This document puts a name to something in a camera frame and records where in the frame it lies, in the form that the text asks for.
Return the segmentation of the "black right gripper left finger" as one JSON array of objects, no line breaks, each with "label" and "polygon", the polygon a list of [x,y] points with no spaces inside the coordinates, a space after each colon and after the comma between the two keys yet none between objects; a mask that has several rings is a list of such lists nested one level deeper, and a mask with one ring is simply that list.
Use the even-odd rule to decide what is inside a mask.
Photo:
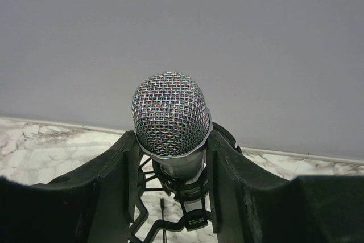
[{"label": "black right gripper left finger", "polygon": [[1,178],[2,242],[127,242],[139,146],[127,131],[79,168],[30,186]]}]

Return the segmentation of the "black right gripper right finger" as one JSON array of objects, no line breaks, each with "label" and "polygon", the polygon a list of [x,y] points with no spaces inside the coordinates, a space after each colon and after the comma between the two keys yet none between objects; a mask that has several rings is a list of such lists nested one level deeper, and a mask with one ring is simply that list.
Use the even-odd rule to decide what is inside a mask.
[{"label": "black right gripper right finger", "polygon": [[362,242],[363,177],[286,180],[237,152],[218,132],[207,141],[213,232],[219,242]]}]

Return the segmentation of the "silver microphone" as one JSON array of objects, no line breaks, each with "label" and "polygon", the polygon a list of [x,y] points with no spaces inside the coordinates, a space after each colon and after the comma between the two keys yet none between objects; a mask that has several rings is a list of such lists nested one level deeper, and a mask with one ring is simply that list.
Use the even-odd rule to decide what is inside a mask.
[{"label": "silver microphone", "polygon": [[139,146],[162,187],[174,194],[189,225],[204,225],[205,146],[213,122],[200,87],[182,73],[158,73],[137,87],[131,110]]}]

